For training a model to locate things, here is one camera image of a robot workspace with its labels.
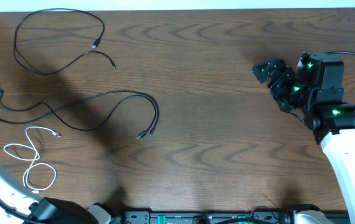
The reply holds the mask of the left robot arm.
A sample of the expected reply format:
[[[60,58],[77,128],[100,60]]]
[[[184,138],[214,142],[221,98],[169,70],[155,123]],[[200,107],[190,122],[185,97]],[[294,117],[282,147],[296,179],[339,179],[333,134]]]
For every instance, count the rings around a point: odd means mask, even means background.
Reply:
[[[3,96],[0,86],[0,101]],[[75,202],[41,197],[20,183],[0,164],[0,223],[121,223],[104,206],[85,209]]]

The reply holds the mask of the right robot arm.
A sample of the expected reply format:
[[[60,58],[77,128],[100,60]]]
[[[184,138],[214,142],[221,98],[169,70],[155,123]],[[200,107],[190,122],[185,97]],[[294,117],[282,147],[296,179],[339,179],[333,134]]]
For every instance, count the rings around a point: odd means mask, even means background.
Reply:
[[[349,221],[355,223],[355,105],[343,101],[342,52],[303,53],[294,70],[282,59],[252,66],[260,83],[268,82],[280,111],[302,111],[341,189]]]

